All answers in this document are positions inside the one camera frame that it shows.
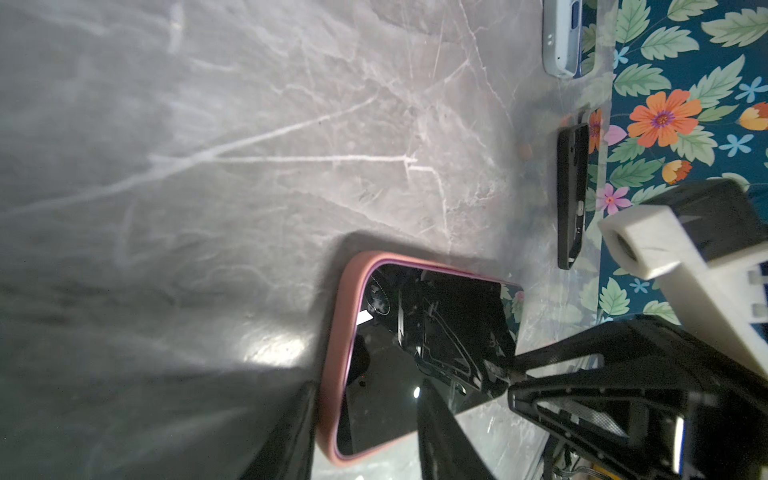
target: pink flower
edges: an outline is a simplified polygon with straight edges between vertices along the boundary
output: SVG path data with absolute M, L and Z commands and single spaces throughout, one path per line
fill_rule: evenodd
M 627 136 L 627 132 L 618 125 L 611 125 L 608 127 L 608 133 L 605 134 L 605 141 L 608 145 L 615 145 L 622 141 Z
M 611 184 L 605 184 L 605 188 L 598 190 L 598 210 L 608 209 L 608 215 L 613 215 L 619 211 L 619 207 L 627 208 L 632 206 L 632 202 L 627 198 L 622 198 L 629 191 L 629 187 L 616 189 Z

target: blue flower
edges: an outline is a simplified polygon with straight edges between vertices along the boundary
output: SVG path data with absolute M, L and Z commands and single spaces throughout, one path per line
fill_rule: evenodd
M 627 60 L 627 57 L 624 56 L 628 51 L 629 47 L 624 47 L 621 49 L 621 51 L 614 50 L 614 70 L 616 70 L 616 67 L 619 66 L 619 62 L 621 62 L 623 65 L 627 64 L 629 60 Z
M 646 287 L 649 285 L 650 285 L 650 282 L 641 282 L 639 278 L 634 279 L 634 282 L 629 284 L 629 286 L 634 287 L 635 293 L 640 292 L 641 290 L 643 293 L 648 293 L 648 288 Z
M 762 82 L 763 82 L 763 77 L 757 77 L 754 80 L 752 80 L 751 85 L 747 85 L 747 84 L 739 85 L 739 90 L 744 90 L 744 92 L 738 94 L 734 98 L 736 98 L 737 100 L 740 100 L 741 98 L 746 97 L 746 102 L 751 104 L 752 102 L 755 101 L 755 94 L 761 94 L 764 91 L 768 91 L 768 85 L 763 85 L 762 87 L 757 86 Z
M 743 137 L 741 137 L 741 140 L 738 140 L 736 138 L 736 135 L 728 135 L 726 138 L 730 143 L 720 145 L 718 148 L 721 150 L 730 149 L 730 152 L 728 152 L 728 157 L 732 157 L 739 150 L 741 150 L 745 154 L 748 154 L 752 151 L 752 149 L 747 147 L 745 143 L 755 138 L 754 135 L 752 134 L 744 135 Z

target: pink phone case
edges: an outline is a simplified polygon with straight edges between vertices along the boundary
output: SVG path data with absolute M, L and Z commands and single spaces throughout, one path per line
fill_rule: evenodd
M 394 263 L 415 268 L 424 268 L 436 272 L 451 273 L 491 282 L 501 280 L 475 275 L 457 270 L 442 263 L 420 260 L 389 252 L 362 252 L 355 255 L 344 269 L 339 281 L 339 291 L 336 296 L 336 309 L 333 312 L 330 341 L 326 363 L 323 367 L 323 377 L 320 380 L 319 391 L 319 421 L 317 424 L 317 444 L 335 465 L 346 466 L 359 461 L 368 455 L 384 449 L 391 442 L 383 443 L 372 449 L 355 455 L 343 455 L 336 447 L 336 434 L 339 428 L 339 415 L 342 398 L 349 372 L 349 360 L 352 355 L 353 340 L 357 330 L 357 314 L 362 305 L 362 292 L 370 274 L 385 263 Z

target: floral patterned fabric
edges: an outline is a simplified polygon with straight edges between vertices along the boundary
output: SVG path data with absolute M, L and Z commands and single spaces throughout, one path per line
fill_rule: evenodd
M 767 32 L 761 2 L 622 0 L 606 183 L 589 191 L 597 220 L 680 182 L 725 177 L 768 221 Z M 600 287 L 605 319 L 677 322 L 658 285 L 628 275 L 604 243 Z

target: black phone case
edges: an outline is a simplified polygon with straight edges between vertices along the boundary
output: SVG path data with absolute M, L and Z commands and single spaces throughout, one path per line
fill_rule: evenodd
M 569 270 L 581 252 L 587 196 L 589 125 L 558 135 L 558 266 Z

